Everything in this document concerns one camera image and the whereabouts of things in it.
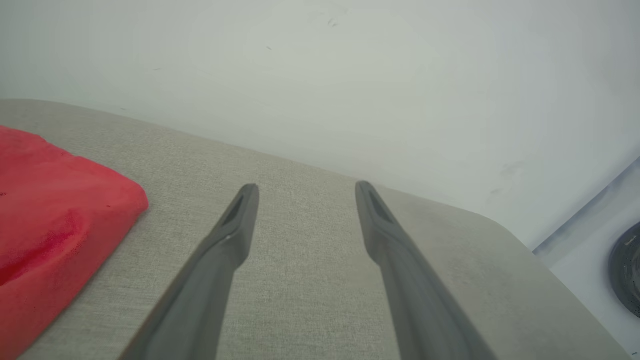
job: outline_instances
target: white wall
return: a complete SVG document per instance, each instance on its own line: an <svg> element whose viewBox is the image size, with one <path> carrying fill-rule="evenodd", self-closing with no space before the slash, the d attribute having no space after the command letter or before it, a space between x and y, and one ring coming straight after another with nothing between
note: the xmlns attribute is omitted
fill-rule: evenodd
<svg viewBox="0 0 640 360"><path fill-rule="evenodd" d="M2 0L0 97L488 216L530 249L640 155L637 0Z"/></svg>

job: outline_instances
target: red cloth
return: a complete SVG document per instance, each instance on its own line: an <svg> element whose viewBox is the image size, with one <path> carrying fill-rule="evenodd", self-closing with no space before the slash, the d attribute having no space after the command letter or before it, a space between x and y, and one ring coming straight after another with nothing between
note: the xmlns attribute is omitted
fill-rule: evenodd
<svg viewBox="0 0 640 360"><path fill-rule="evenodd" d="M0 126L0 359L37 339L147 207L117 172Z"/></svg>

